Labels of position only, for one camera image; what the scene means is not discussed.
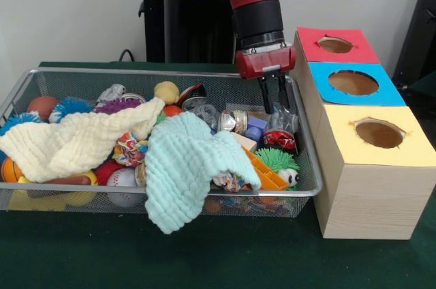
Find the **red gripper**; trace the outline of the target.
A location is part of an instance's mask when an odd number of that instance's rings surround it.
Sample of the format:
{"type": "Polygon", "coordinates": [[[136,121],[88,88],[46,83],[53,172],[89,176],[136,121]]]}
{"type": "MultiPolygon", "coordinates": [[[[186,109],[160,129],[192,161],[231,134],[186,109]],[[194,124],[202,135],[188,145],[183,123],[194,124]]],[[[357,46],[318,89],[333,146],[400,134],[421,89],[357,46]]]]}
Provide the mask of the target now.
{"type": "Polygon", "coordinates": [[[267,79],[263,76],[272,72],[279,72],[277,74],[279,103],[282,107],[290,110],[286,75],[281,72],[294,69],[296,58],[296,48],[287,43],[236,51],[235,64],[241,78],[247,80],[258,78],[266,114],[271,115],[273,113],[273,104],[270,100],[267,79]]]}

